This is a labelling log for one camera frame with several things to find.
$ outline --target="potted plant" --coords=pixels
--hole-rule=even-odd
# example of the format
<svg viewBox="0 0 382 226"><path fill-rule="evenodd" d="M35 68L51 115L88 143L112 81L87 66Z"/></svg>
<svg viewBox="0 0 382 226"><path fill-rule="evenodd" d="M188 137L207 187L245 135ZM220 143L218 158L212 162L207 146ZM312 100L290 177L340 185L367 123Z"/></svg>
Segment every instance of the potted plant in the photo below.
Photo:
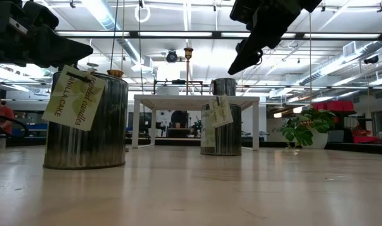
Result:
<svg viewBox="0 0 382 226"><path fill-rule="evenodd" d="M324 149L328 132L334 127L334 117L335 114L328 110L303 110L300 116L289 119L280 131L289 148L290 142L295 141L295 146Z"/></svg>

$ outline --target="table surface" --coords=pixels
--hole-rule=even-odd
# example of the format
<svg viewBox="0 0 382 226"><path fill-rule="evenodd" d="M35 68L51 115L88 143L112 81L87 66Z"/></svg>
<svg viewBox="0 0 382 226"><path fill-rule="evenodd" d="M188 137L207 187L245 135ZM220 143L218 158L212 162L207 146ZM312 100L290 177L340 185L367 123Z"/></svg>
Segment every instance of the table surface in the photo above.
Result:
<svg viewBox="0 0 382 226"><path fill-rule="evenodd" d="M201 110L205 104L215 99L215 96L196 95L134 95L134 100L149 109L156 110ZM240 105L241 109L247 109L253 102L259 102L259 97L234 97L228 96L230 104Z"/></svg>

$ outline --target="white table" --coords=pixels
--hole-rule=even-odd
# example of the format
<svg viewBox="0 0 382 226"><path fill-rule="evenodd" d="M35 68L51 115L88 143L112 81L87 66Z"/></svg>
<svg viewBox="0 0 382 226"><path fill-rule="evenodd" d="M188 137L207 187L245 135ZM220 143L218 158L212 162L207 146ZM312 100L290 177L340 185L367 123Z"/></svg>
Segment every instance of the white table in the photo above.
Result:
<svg viewBox="0 0 382 226"><path fill-rule="evenodd" d="M133 148L143 148L155 145L156 140L156 111L157 110L199 110L215 96L203 95L134 95L134 119L133 119ZM228 97L230 104L240 105L241 110L253 106L253 151L259 148L259 97ZM151 109L151 144L138 146L139 138L139 112L141 104Z"/></svg>

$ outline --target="person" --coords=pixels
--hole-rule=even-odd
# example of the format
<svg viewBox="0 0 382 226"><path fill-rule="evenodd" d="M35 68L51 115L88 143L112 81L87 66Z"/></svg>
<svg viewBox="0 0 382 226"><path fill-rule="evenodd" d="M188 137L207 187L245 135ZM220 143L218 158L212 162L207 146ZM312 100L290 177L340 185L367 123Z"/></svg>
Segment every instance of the person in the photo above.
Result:
<svg viewBox="0 0 382 226"><path fill-rule="evenodd" d="M10 119L14 119L14 112L9 107L2 105L1 99L0 99L0 116L5 116ZM0 119L0 127L4 129L6 132L8 132L9 134L12 134L12 131L13 131L12 122L4 120L4 119Z"/></svg>

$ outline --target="ceiling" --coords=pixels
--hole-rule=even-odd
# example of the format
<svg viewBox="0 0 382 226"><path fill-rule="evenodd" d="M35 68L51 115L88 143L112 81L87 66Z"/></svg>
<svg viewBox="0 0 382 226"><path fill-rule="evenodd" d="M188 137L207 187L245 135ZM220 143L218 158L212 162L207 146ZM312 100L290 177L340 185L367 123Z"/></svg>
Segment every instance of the ceiling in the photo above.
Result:
<svg viewBox="0 0 382 226"><path fill-rule="evenodd" d="M103 26L96 20L95 16L82 4L83 1L74 1L76 8L71 8L67 0L42 0L35 1L44 4L56 14L60 20L57 30L78 31L102 31ZM117 1L107 0L113 15L117 21L124 23L123 30L141 31L246 31L245 25L230 19L229 14L233 1L225 0L153 0L145 1L150 8L150 18L144 23L136 20L135 9L138 0ZM326 0L323 1L325 11L319 7L311 15L311 31L321 32L346 32L346 33L382 33L382 12L377 13L380 0ZM140 18L145 18L146 10L141 10ZM310 15L303 11L301 15L288 28L289 32L309 32ZM94 53L79 61L81 69L87 69L88 62L96 63L98 72L105 73L110 69L113 59L113 69L124 71L126 80L130 83L140 83L140 72L131 69L131 61L122 61L122 48L117 43L112 48L112 39L76 39L81 43L91 43ZM240 40L182 40L182 39L142 39L129 40L134 48L142 56L151 57L154 66L164 65L162 53L168 50L176 50L179 56L183 56L183 49L188 45L194 49L191 59L191 79L210 83L212 79L230 77L227 70L236 57L235 46ZM302 74L320 63L326 62L342 52L348 41L282 41L274 50L264 49L263 63L257 67L232 76L238 80L238 84L290 84ZM178 62L180 78L185 79L185 63ZM334 77L351 76L358 71L358 67L350 65L350 70L338 70L333 73ZM151 73L143 74L148 81L153 80ZM11 81L20 82L14 77Z"/></svg>

